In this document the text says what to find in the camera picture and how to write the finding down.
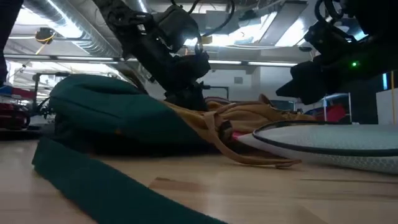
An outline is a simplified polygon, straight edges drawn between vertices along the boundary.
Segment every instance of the tan leather strap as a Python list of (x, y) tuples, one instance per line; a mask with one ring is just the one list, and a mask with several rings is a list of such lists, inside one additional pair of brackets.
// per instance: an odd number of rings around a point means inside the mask
[(265, 159), (239, 155), (238, 153), (232, 151), (230, 148), (226, 147), (218, 137), (218, 133), (216, 132), (216, 130), (223, 123), (222, 117), (217, 112), (212, 111), (205, 113), (203, 115), (203, 118), (210, 132), (212, 143), (221, 151), (224, 156), (236, 162), (247, 165), (275, 165), (276, 167), (290, 167), (294, 164), (300, 163), (300, 161), (298, 160)]

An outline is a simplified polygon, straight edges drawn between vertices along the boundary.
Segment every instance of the green fabric strap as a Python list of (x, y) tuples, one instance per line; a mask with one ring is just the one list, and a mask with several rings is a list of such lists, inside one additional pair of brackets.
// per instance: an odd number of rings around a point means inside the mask
[(42, 138), (32, 164), (67, 199), (98, 223), (214, 223), (87, 155)]

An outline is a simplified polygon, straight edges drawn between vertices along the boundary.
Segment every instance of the ceiling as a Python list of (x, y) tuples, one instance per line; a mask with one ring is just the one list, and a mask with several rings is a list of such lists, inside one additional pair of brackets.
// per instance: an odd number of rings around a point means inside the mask
[[(118, 40), (115, 38), (113, 33), (106, 26), (98, 8), (95, 6), (92, 0), (40, 0), (40, 1), (53, 1), (62, 2), (61, 4), (68, 4), (69, 10), (75, 10), (75, 17), (72, 17), (72, 22), (76, 26), (86, 26), (90, 33), (95, 32), (99, 38), (104, 40), (104, 45), (109, 45), (112, 49), (116, 49), (117, 52), (121, 52), (121, 46)], [(143, 3), (145, 7), (148, 7), (152, 13), (161, 12), (166, 10), (171, 3), (169, 0), (125, 0), (126, 3), (130, 3), (133, 6), (141, 6)], [(315, 16), (313, 15), (313, 8), (316, 0), (308, 0), (308, 5), (304, 7), (299, 5), (296, 1), (286, 1), (283, 5), (276, 4), (272, 7), (267, 7), (276, 0), (238, 0), (236, 1), (236, 18), (235, 25), (238, 30), (234, 30), (234, 35), (220, 34), (218, 44), (210, 44), (205, 46), (205, 50), (209, 53), (211, 60), (240, 60), (240, 61), (253, 61), (253, 62), (303, 62), (310, 59), (308, 53), (299, 51), (297, 43), (302, 40), (304, 33), (308, 28), (316, 22)], [(178, 4), (184, 6), (184, 9), (190, 8), (193, 0), (179, 0)], [(199, 18), (197, 21), (201, 21), (204, 25), (202, 27), (217, 26), (220, 19), (226, 15), (226, 10), (230, 8), (229, 4), (226, 4), (225, 0), (203, 0), (197, 6), (193, 12), (193, 17)], [(283, 18), (278, 19), (277, 13), (281, 13), (286, 5), (290, 4), (290, 11), (296, 13), (292, 18), (287, 19), (289, 16), (287, 13)], [(250, 17), (245, 21), (239, 22), (245, 12), (253, 10), (257, 16)], [(51, 27), (53, 24), (49, 20), (38, 17), (37, 15), (30, 13), (29, 11), (22, 9), (19, 18), (12, 30), (11, 38), (9, 39), (5, 54), (35, 54), (38, 49), (43, 47), (42, 44), (38, 43), (35, 39), (31, 38), (40, 27)], [(267, 29), (272, 27), (273, 33), (279, 33), (277, 39), (274, 38), (272, 43), (263, 42), (262, 39), (254, 41), (255, 37), (266, 36)], [(41, 51), (41, 55), (74, 55), (74, 56), (92, 56), (87, 51), (84, 51), (81, 46), (78, 46), (76, 42), (68, 41), (53, 41), (51, 44), (46, 45)], [(96, 55), (97, 57), (107, 57), (109, 55)], [(19, 86), (32, 86), (32, 77), (28, 72), (34, 73), (36, 71), (57, 71), (60, 68), (66, 68), (68, 72), (94, 72), (100, 75), (122, 75), (116, 70), (120, 67), (136, 69), (137, 64), (133, 62), (127, 65), (118, 65), (114, 67), (108, 67), (105, 65), (98, 65), (98, 67), (105, 66), (109, 69), (103, 70), (103, 73), (95, 71), (89, 71), (83, 69), (84, 66), (70, 65), (67, 63), (54, 62), (53, 66), (43, 63), (43, 66), (39, 66), (40, 63), (28, 63), (28, 61), (14, 61), (14, 66), (18, 66), (20, 63), (27, 64), (25, 73), (17, 73), (14, 81)], [(231, 65), (212, 65), (212, 69), (228, 69), (228, 70), (245, 70), (246, 73), (252, 73), (255, 67), (248, 66), (231, 66)], [(44, 80), (43, 87), (48, 86)]]

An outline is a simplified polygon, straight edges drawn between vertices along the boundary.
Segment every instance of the tan bag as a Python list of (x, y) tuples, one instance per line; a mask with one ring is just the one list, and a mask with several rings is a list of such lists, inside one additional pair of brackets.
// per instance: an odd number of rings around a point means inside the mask
[(266, 157), (242, 156), (225, 146), (232, 141), (233, 132), (248, 134), (276, 121), (315, 120), (314, 117), (277, 110), (270, 101), (261, 95), (259, 101), (230, 103), (222, 105), (215, 101), (207, 102), (209, 112), (192, 111), (171, 103), (167, 106), (176, 111), (198, 135), (214, 144), (226, 157), (248, 165), (275, 165), (288, 167), (300, 161), (290, 159), (271, 159)]

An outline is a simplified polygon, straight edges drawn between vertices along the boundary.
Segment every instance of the table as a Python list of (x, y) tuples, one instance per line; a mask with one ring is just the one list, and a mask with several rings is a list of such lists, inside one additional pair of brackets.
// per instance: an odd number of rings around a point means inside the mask
[[(30, 164), (37, 141), (0, 142), (1, 223), (95, 223)], [(243, 166), (223, 156), (99, 158), (228, 223), (396, 223), (398, 178), (338, 167)]]

